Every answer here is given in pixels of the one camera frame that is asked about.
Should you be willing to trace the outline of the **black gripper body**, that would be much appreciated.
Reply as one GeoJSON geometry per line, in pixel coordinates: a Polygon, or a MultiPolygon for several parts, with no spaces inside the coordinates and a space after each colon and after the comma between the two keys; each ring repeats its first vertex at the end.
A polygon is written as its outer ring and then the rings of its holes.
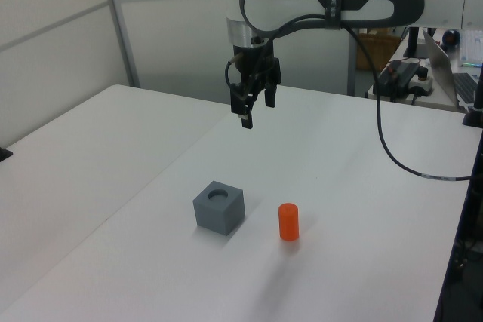
{"type": "Polygon", "coordinates": [[[238,70],[245,90],[265,90],[266,72],[275,59],[273,46],[264,45],[255,48],[233,47],[234,57],[230,65],[234,64],[238,70]]]}

